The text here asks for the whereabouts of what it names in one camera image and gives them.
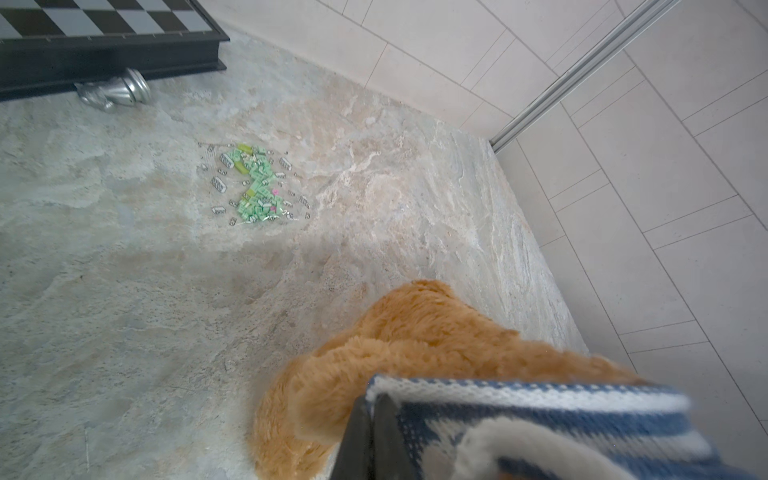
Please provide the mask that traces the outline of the green brick pattern plastic bag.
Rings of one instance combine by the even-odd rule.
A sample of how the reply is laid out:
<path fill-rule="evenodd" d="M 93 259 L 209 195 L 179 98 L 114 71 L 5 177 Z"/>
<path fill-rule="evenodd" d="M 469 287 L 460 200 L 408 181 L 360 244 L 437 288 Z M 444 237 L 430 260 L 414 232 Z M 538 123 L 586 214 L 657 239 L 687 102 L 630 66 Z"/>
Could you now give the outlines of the green brick pattern plastic bag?
<path fill-rule="evenodd" d="M 212 216 L 231 227 L 314 218 L 305 172 L 286 151 L 246 142 L 199 142 L 197 147 L 197 172 Z"/>

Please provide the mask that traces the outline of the blue white striped sweater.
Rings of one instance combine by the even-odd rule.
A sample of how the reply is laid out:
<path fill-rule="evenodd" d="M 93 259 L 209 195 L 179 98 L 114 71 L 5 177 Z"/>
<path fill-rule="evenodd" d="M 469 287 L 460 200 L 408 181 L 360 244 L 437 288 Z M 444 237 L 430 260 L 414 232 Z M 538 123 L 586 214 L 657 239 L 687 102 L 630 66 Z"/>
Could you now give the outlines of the blue white striped sweater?
<path fill-rule="evenodd" d="M 421 479 L 748 479 L 663 385 L 555 384 L 375 375 L 367 406 L 396 406 Z"/>

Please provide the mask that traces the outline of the folded black chess board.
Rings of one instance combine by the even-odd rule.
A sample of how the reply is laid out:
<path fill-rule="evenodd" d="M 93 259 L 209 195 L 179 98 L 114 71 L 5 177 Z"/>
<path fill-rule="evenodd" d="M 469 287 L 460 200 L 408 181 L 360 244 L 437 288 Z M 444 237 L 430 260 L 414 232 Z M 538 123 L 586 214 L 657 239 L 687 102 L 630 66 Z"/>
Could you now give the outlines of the folded black chess board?
<path fill-rule="evenodd" d="M 72 91 L 128 69 L 146 80 L 221 71 L 228 39 L 197 1 L 4 1 L 1 98 Z"/>

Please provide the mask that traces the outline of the brown teddy bear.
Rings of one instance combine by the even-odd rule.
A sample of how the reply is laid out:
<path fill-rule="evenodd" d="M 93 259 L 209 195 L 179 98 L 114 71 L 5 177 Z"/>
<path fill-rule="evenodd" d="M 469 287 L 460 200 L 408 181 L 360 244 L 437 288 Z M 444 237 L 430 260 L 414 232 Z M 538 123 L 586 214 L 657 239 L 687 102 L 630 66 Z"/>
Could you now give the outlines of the brown teddy bear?
<path fill-rule="evenodd" d="M 355 400 L 376 374 L 556 384 L 642 385 L 629 368 L 562 351 L 495 323 L 444 282 L 416 280 L 380 298 L 350 328 L 291 360 L 262 397 L 250 439 L 261 479 L 312 479 Z"/>

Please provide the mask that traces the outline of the silver chess piece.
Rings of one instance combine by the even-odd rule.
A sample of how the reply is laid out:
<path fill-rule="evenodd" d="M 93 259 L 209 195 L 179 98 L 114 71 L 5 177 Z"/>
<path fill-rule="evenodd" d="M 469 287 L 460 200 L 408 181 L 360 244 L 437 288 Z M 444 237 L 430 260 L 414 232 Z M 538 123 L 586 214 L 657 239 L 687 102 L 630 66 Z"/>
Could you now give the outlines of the silver chess piece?
<path fill-rule="evenodd" d="M 118 106 L 134 107 L 153 102 L 144 76 L 131 68 L 109 80 L 76 83 L 75 90 L 85 105 L 104 112 L 113 112 Z"/>

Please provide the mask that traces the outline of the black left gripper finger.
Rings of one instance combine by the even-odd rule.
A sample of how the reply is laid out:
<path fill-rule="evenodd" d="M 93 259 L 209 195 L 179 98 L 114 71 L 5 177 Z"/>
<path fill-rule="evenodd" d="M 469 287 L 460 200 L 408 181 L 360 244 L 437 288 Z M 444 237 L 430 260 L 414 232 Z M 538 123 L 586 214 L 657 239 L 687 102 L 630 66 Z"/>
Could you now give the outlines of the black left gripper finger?
<path fill-rule="evenodd" d="M 399 408 L 386 394 L 372 405 L 355 400 L 331 480 L 415 480 L 419 476 L 400 431 Z"/>

